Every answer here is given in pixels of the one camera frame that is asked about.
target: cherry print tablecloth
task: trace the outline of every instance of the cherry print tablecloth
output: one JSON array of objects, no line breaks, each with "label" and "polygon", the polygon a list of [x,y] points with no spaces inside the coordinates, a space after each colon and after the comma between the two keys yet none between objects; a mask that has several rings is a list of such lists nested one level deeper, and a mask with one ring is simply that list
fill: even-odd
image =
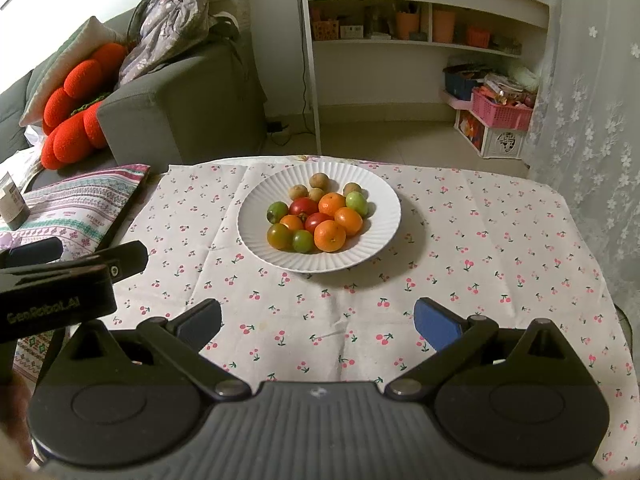
[{"label": "cherry print tablecloth", "polygon": [[214,297],[224,325],[202,354],[252,387],[371,380],[382,388],[433,354],[412,320],[422,296],[503,327],[549,317],[609,403],[596,464],[607,472],[640,462],[634,367],[600,267],[561,196],[498,174],[354,161],[396,190],[400,228],[356,267],[298,275],[247,251],[236,218],[253,186],[312,159],[172,167],[122,236],[142,240],[149,263],[116,285],[118,311],[104,319],[107,326],[175,317]]}]

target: red tomato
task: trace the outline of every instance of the red tomato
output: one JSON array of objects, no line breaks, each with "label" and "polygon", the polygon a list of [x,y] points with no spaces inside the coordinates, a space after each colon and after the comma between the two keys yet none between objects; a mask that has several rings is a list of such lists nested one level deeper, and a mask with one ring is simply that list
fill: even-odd
[{"label": "red tomato", "polygon": [[329,215],[325,215],[324,213],[313,213],[309,218],[306,219],[306,231],[309,231],[311,234],[313,234],[316,230],[316,227],[318,227],[318,225],[320,225],[325,220],[332,220],[332,218]]},{"label": "red tomato", "polygon": [[308,197],[297,198],[289,206],[289,214],[300,217],[304,223],[313,213],[318,212],[318,204]]}]

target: white storage box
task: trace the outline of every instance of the white storage box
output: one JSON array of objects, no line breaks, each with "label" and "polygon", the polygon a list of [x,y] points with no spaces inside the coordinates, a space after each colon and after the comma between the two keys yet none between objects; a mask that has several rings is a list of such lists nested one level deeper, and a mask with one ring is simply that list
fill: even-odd
[{"label": "white storage box", "polygon": [[457,110],[455,128],[465,136],[482,158],[520,158],[522,130],[491,128],[471,110]]},{"label": "white storage box", "polygon": [[341,40],[361,40],[362,38],[364,38],[363,25],[341,25],[340,26]]}]

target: white plate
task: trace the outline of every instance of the white plate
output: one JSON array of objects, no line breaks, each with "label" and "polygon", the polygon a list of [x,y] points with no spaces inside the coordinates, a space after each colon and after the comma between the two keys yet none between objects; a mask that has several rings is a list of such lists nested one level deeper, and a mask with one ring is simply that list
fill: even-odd
[{"label": "white plate", "polygon": [[[309,188],[309,178],[315,173],[329,176],[329,191],[342,192],[349,182],[360,184],[369,202],[363,232],[347,238],[335,253],[299,254],[273,249],[267,243],[267,209],[279,200],[290,204],[289,188],[296,184]],[[249,192],[238,212],[238,233],[247,249],[268,264],[307,274],[346,269],[367,260],[389,243],[399,224],[400,201],[389,184],[364,168],[331,161],[297,164],[267,177]]]}]

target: gray sofa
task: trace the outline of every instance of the gray sofa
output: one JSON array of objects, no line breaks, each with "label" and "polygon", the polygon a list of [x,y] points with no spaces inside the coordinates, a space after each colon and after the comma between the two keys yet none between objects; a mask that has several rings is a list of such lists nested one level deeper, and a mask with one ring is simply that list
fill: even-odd
[{"label": "gray sofa", "polygon": [[[130,11],[106,25],[126,34],[129,17]],[[0,94],[0,160],[28,147],[18,120],[30,78],[41,67]],[[266,136],[264,100],[250,33],[241,34],[236,48],[212,38],[109,95],[98,109],[108,150],[43,171],[32,189],[121,164],[149,164],[161,173],[169,164],[257,155]]]}]

